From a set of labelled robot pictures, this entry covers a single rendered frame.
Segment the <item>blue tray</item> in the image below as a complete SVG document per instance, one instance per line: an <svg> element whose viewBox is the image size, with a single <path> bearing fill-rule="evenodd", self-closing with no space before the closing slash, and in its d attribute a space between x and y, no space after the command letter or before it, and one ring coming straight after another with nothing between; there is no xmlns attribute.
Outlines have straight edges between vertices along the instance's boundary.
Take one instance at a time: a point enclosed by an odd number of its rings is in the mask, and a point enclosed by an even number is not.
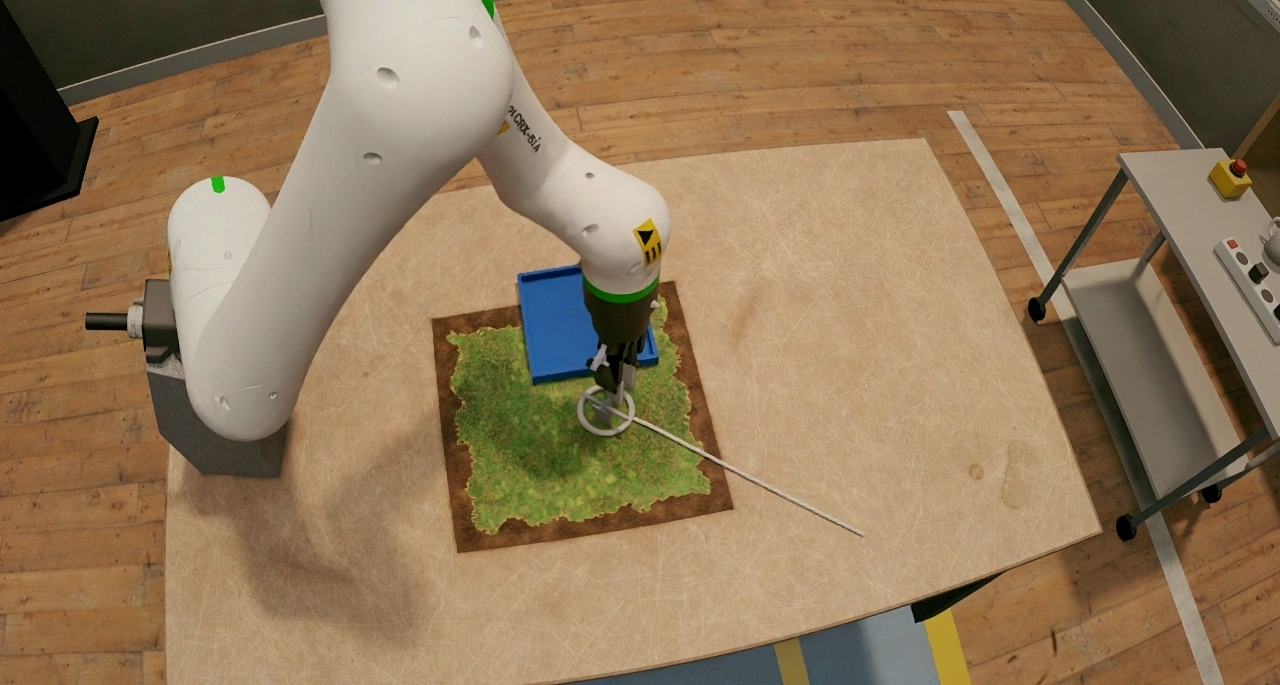
<svg viewBox="0 0 1280 685"><path fill-rule="evenodd" d="M599 352L599 337L582 301L582 271L576 265L517 274L532 384L593 375L585 364ZM652 321L637 360L639 367L658 364Z"/></svg>

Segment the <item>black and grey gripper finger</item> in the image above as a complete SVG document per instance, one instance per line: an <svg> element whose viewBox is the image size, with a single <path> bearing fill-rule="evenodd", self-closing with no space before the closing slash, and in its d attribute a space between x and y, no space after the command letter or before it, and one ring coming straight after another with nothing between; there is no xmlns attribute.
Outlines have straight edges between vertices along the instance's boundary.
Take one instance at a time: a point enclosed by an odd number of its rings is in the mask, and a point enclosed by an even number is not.
<svg viewBox="0 0 1280 685"><path fill-rule="evenodd" d="M625 382L622 380L622 376L625 357L628 353L628 346L630 342L621 343L620 353L605 353L607 346L602 343L602 348L596 356L594 353L593 359L589 359L585 364L585 366L594 370L591 371L596 385L602 385L602 388L607 391L605 398L611 396L611 401L620 406L623 403Z"/></svg>
<svg viewBox="0 0 1280 685"><path fill-rule="evenodd" d="M631 391L634 391L635 385L635 369L637 369L641 364L641 361L637 360L637 353L643 353L645 339L646 339L646 332L643 334L643 337L639 337L636 341L631 341L628 346L628 353L625 357L622 380L625 382L625 385L627 385L627 388Z"/></svg>

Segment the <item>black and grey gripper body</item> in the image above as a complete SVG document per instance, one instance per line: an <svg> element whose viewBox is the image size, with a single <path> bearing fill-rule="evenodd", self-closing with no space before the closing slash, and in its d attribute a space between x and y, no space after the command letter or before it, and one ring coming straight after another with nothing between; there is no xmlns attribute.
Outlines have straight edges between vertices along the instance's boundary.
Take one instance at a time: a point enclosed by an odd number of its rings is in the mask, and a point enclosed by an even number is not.
<svg viewBox="0 0 1280 685"><path fill-rule="evenodd" d="M605 353L620 353L621 343L628 343L631 341L636 341L639 337L643 337L643 334L646 332L646 328L649 326L650 316L644 321L637 321L636 325L628 328L613 328L603 324L603 321L598 321L593 316L591 321L594 330L599 337L599 341L596 343L598 351L600 351L603 343L607 346Z"/></svg>

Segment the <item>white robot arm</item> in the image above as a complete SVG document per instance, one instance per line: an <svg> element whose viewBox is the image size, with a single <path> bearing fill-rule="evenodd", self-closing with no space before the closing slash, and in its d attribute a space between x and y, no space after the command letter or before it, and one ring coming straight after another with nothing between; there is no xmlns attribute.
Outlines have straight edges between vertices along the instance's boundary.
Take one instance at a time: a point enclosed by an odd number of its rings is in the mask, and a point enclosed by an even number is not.
<svg viewBox="0 0 1280 685"><path fill-rule="evenodd" d="M86 330L143 339L147 364L175 353L218 435L270 437L365 271L474 157L503 205L582 257L594 319L660 309L666 198L561 132L493 0L319 1L330 76L273 207L234 175L192 184L168 219L169 279L128 312L86 312Z"/></svg>

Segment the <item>white ring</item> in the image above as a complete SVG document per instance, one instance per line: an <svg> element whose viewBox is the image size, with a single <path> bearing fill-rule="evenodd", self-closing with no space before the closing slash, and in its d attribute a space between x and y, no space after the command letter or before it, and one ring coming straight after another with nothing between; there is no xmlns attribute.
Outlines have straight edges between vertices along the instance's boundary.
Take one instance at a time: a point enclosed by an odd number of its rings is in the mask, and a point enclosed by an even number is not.
<svg viewBox="0 0 1280 685"><path fill-rule="evenodd" d="M589 388L586 392L588 392L588 394L591 396L593 393L602 392L602 391L604 391L604 389L602 389L602 385L591 385L591 388ZM577 405L579 421L582 424L582 426L586 426L588 431L594 433L594 434L600 435L600 437L611 437L611 435L616 435L618 433L625 431L626 426L628 426L632 423L632 420L634 420L635 405L634 405L634 399L631 398L631 396L628 396L628 392L623 392L623 397L625 397L625 401L627 401L627 405L628 405L628 421L625 420L625 423L622 423L620 426L613 426L613 429L603 430L603 429L598 429L598 426L593 426L591 424L589 424L588 420L584 417L584 414L582 414L582 406L584 406L584 403L585 403L585 401L588 398L585 398L582 396L580 397L579 405Z"/></svg>

